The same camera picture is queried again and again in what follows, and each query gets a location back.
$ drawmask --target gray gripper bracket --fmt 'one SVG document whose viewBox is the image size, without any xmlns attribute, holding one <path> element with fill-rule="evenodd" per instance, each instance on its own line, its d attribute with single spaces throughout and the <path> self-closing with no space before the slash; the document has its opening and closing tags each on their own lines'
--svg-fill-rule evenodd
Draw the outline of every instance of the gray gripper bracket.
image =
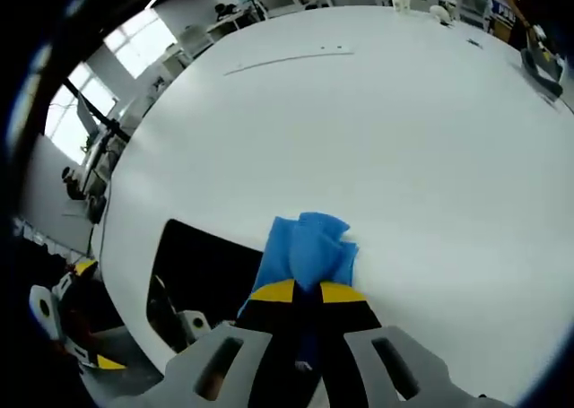
<svg viewBox="0 0 574 408">
<path fill-rule="evenodd" d="M 257 368 L 271 337 L 218 326 L 170 360 L 159 384 L 142 395 L 120 397 L 112 407 L 247 408 Z M 455 386 L 446 363 L 398 327 L 349 333 L 344 339 L 361 373 L 370 408 L 508 407 L 488 397 L 473 397 Z M 225 353 L 230 347 L 234 347 L 231 356 Z M 219 394 L 215 400 L 208 400 L 200 395 L 202 383 L 226 356 L 231 365 L 222 378 Z"/>
</svg>

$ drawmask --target white table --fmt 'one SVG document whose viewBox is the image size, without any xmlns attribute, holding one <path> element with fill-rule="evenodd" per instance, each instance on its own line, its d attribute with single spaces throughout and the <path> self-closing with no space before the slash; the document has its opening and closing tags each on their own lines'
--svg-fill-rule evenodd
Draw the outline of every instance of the white table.
<svg viewBox="0 0 574 408">
<path fill-rule="evenodd" d="M 572 143 L 568 109 L 476 28 L 376 6 L 260 22 L 196 60 L 135 132 L 104 282 L 164 370 L 173 352 L 145 306 L 169 218 L 263 249 L 275 215 L 331 213 L 352 226 L 354 286 L 381 322 L 466 391 L 515 403 L 574 316 Z"/>
</svg>

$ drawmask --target window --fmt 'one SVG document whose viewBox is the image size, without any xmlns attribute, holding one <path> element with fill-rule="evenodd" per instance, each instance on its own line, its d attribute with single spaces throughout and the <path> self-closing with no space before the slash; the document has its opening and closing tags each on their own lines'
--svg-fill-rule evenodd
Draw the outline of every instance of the window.
<svg viewBox="0 0 574 408">
<path fill-rule="evenodd" d="M 68 76 L 70 82 L 98 108 L 102 114 L 108 114 L 116 102 L 114 96 L 94 76 L 87 65 L 79 64 Z M 78 164 L 82 164 L 88 132 L 77 114 L 78 100 L 65 87 L 57 91 L 48 108 L 44 134 L 60 151 Z"/>
<path fill-rule="evenodd" d="M 147 9 L 112 31 L 104 42 L 126 70 L 137 78 L 169 45 L 176 43 L 176 39 L 157 13 Z"/>
</svg>

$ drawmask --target yellow tape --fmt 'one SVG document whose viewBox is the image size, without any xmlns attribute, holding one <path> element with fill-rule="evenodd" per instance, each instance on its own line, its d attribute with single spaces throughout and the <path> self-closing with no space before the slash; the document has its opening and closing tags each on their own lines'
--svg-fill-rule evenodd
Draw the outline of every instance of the yellow tape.
<svg viewBox="0 0 574 408">
<path fill-rule="evenodd" d="M 106 359 L 104 356 L 98 354 L 98 367 L 100 369 L 125 369 L 124 365 L 120 365 L 113 360 Z"/>
<path fill-rule="evenodd" d="M 266 302 L 293 302 L 294 280 L 285 280 L 267 284 L 251 295 L 252 300 L 264 300 Z"/>
<path fill-rule="evenodd" d="M 75 274 L 80 276 L 82 273 L 85 272 L 86 269 L 90 268 L 94 263 L 96 263 L 96 260 L 88 260 L 87 262 L 79 263 L 74 268 Z"/>
<path fill-rule="evenodd" d="M 322 282 L 323 303 L 360 302 L 366 300 L 359 292 L 351 287 L 334 282 Z"/>
</svg>

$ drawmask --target blue cloth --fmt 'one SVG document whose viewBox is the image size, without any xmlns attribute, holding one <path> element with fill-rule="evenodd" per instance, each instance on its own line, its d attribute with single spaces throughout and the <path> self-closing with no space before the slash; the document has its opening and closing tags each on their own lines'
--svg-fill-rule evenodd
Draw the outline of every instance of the blue cloth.
<svg viewBox="0 0 574 408">
<path fill-rule="evenodd" d="M 324 213 L 302 213 L 297 221 L 275 217 L 251 292 L 291 278 L 304 291 L 322 281 L 351 285 L 358 248 L 341 241 L 348 229 L 346 222 Z"/>
</svg>

